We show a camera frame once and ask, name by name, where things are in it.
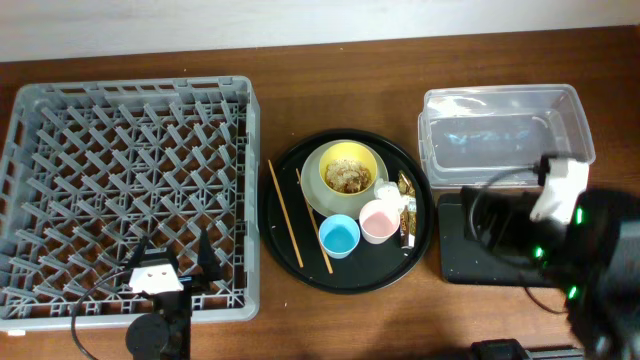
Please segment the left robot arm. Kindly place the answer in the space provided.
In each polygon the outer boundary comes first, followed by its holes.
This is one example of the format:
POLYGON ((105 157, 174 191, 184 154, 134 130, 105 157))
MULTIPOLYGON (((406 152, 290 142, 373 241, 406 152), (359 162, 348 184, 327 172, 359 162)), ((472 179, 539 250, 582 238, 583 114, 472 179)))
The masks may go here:
POLYGON ((152 303, 152 311, 128 327, 125 343, 135 359, 188 359, 191 345, 192 297, 211 289, 222 277, 208 233, 199 230, 196 265, 191 275, 178 274, 175 253, 165 247, 150 249, 147 237, 140 241, 125 269, 128 286, 152 303))

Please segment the gold snack wrapper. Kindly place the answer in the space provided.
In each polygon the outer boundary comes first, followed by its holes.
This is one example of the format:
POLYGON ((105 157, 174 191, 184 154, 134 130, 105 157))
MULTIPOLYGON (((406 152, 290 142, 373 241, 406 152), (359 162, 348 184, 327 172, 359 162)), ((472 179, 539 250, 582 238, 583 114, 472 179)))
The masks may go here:
POLYGON ((400 213, 401 248, 413 249, 415 247, 417 232, 416 191, 413 183, 403 171, 399 172, 398 189, 404 204, 404 208, 400 213))

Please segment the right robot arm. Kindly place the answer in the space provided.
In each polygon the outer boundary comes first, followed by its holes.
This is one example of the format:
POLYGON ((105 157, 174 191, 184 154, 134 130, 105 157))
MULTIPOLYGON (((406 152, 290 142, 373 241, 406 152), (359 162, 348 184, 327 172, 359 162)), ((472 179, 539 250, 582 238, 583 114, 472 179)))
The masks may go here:
POLYGON ((639 199, 589 188, 569 222, 534 221, 539 195, 465 187, 465 233, 497 261, 538 273, 566 295, 567 319, 587 356, 639 356, 639 199))

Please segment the white tissue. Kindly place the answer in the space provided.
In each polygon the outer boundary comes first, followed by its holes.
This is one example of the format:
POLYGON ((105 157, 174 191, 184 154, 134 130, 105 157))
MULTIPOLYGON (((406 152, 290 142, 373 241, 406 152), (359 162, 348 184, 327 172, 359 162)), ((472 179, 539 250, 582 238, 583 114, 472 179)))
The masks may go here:
POLYGON ((374 196, 376 200, 382 200, 398 212, 401 212, 406 206, 406 201, 395 182, 377 179, 374 183, 374 196))

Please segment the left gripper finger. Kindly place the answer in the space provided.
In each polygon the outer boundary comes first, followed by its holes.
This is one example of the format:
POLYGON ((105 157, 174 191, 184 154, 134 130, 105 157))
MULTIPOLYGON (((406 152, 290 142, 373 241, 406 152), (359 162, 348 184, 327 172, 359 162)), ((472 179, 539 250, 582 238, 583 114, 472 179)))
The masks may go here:
POLYGON ((130 257, 130 259, 128 260, 128 262, 125 264, 124 266, 124 270, 125 271, 129 271, 129 270, 133 270, 134 268, 138 267, 140 265, 141 259, 144 255, 144 252, 147 248, 147 245, 149 243, 149 238, 147 236, 144 236, 138 246, 136 247, 133 255, 130 257))
POLYGON ((205 227, 200 229, 197 265, 202 269, 203 276, 207 280, 221 279, 221 268, 216 260, 216 256, 208 237, 208 232, 205 227))

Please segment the blue cup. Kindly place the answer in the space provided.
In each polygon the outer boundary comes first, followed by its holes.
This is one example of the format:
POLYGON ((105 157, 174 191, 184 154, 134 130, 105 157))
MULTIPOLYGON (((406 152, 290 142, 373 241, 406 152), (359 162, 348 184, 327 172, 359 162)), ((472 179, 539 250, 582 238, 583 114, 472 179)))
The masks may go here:
POLYGON ((327 217, 318 234, 322 248, 333 259, 346 258, 357 247, 361 237, 358 223, 343 214, 327 217))

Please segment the pink cup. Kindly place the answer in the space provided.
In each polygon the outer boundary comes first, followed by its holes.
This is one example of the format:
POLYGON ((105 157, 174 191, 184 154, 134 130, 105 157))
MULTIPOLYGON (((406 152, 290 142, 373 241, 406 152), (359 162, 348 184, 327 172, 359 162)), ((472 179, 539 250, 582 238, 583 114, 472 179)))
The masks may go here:
POLYGON ((359 223, 364 239, 378 245, 388 240, 399 229, 400 214, 390 202, 372 200, 361 209, 359 223))

